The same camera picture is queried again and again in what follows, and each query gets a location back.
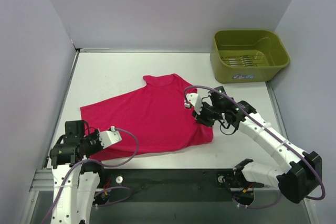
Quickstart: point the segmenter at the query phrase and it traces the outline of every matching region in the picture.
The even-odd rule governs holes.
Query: gray wall
[[[321,223],[336,219],[335,20],[336,0],[293,0],[276,29],[291,64],[272,82],[291,141],[322,156],[327,197],[316,203]]]
[[[18,223],[75,50],[49,0],[0,6],[0,222]]]
[[[210,51],[223,28],[274,30],[291,0],[51,0],[77,48]]]

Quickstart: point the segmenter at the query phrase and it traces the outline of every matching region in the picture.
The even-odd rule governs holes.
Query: green plastic tub
[[[269,81],[289,64],[279,37],[267,30],[218,31],[210,60],[220,83]]]

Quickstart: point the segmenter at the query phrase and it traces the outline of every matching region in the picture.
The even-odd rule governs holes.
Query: red shirt
[[[139,140],[138,154],[173,152],[212,141],[212,128],[196,123],[192,110],[184,107],[183,92],[191,84],[177,74],[143,79],[146,82],[143,88],[81,107],[82,119],[100,131],[115,126],[132,132]],[[121,136],[121,142],[91,158],[131,156],[135,150],[134,139],[122,132]]]

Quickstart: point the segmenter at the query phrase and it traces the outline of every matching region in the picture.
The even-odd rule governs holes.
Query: purple cable
[[[104,189],[104,190],[102,190],[102,191],[97,192],[97,193],[94,195],[94,197],[96,197],[96,196],[102,194],[102,193],[105,192],[105,191],[115,190],[115,189],[126,189],[126,190],[130,190],[130,191],[132,190],[131,188],[129,188],[129,187],[127,187],[127,186],[112,186],[112,187],[108,187],[108,188],[106,188],[106,189]],[[130,193],[129,196],[127,196],[127,197],[125,197],[125,198],[123,198],[123,199],[118,199],[118,200],[116,200],[116,201],[113,201],[113,202],[110,202],[110,203],[106,203],[106,204],[104,204],[104,205],[98,205],[98,207],[109,207],[109,206],[112,206],[112,205],[114,205],[114,204],[116,204],[116,203],[119,203],[119,202],[122,202],[122,201],[124,201],[124,200],[129,199],[131,196],[132,196],[132,193]]]
[[[243,108],[242,106],[240,106],[235,100],[233,100],[231,97],[227,96],[226,94],[223,94],[221,92],[219,92],[216,89],[212,89],[206,86],[189,86],[187,88],[185,88],[184,90],[184,99],[186,102],[188,102],[187,99],[187,90],[189,89],[206,89],[209,90],[211,92],[215,92],[217,94],[220,94],[221,96],[223,96],[224,98],[226,98],[227,100],[229,100],[231,103],[233,103],[234,105],[236,105],[240,110],[242,110],[243,114],[246,115],[251,121],[253,121],[255,124],[257,124],[259,127],[262,127],[263,125],[261,123],[259,123],[257,120],[255,120],[252,116],[250,116]],[[320,186],[321,186],[321,191],[322,194],[320,197],[311,197],[311,196],[307,196],[307,199],[312,199],[312,200],[323,200],[326,197],[326,189],[324,187],[324,184],[322,182],[322,179],[320,178],[320,176],[317,174],[317,172],[314,170],[314,168],[308,163],[308,161],[302,157],[297,151],[295,151],[290,145],[284,143],[280,138],[278,138],[276,135],[274,135],[274,133],[272,131],[270,131],[269,129],[265,128],[265,131],[270,134],[272,137],[274,137],[275,140],[277,140],[279,143],[283,144],[287,149],[289,149],[291,152],[293,152],[296,156],[298,156],[304,163],[305,165],[307,165],[307,167],[311,170],[311,172],[314,174],[314,176],[316,177],[316,179],[318,180]]]
[[[234,201],[235,203],[238,203],[240,207],[244,207],[244,208],[247,208],[247,209],[260,210],[260,209],[265,209],[265,208],[269,208],[269,207],[273,207],[273,206],[275,206],[277,203],[279,203],[279,202],[281,201],[281,197],[282,197],[282,194],[279,193],[277,199],[276,199],[273,203],[268,204],[268,205],[264,205],[264,206],[259,206],[259,207],[254,207],[254,206],[247,206],[247,207],[246,207],[245,205],[242,205],[242,204],[240,204],[240,203],[237,201],[236,196],[233,196],[232,199],[233,199],[233,201]]]
[[[137,143],[137,147],[136,147],[136,149],[135,149],[133,155],[130,156],[126,161],[124,161],[124,162],[122,162],[122,163],[120,163],[120,164],[118,164],[118,165],[106,165],[106,164],[103,164],[102,162],[99,162],[99,161],[97,161],[97,160],[95,160],[95,159],[84,159],[84,160],[79,161],[78,163],[75,163],[75,164],[73,165],[73,167],[72,167],[72,168],[68,171],[68,173],[65,175],[65,177],[64,177],[64,179],[63,179],[63,181],[62,181],[62,183],[61,183],[61,185],[60,185],[60,188],[59,188],[59,190],[58,190],[58,193],[57,193],[57,195],[56,195],[56,197],[55,197],[55,200],[54,200],[53,204],[51,205],[51,207],[49,208],[48,212],[46,213],[46,215],[44,216],[44,218],[43,218],[43,220],[42,220],[42,222],[41,222],[42,224],[47,220],[47,218],[49,217],[49,215],[51,215],[52,210],[53,210],[54,207],[56,206],[56,204],[57,204],[57,202],[58,202],[58,200],[59,200],[59,198],[60,198],[60,196],[61,196],[61,193],[62,193],[62,191],[63,191],[63,187],[64,187],[64,185],[65,185],[65,182],[68,180],[68,177],[70,176],[70,174],[72,173],[72,171],[73,171],[76,167],[78,167],[79,165],[82,165],[82,164],[84,164],[84,163],[87,163],[87,162],[93,162],[93,163],[96,163],[96,164],[101,165],[101,166],[106,167],[106,168],[116,168],[116,167],[119,167],[119,166],[122,166],[122,165],[128,163],[131,159],[133,159],[133,158],[135,157],[135,155],[137,154],[137,152],[138,152],[138,150],[139,150],[139,141],[138,141],[137,137],[134,136],[131,132],[126,131],[126,130],[123,130],[123,129],[120,129],[120,128],[115,128],[115,130],[117,130],[117,131],[121,131],[121,132],[125,132],[125,133],[131,135],[131,136],[134,138],[135,142]]]

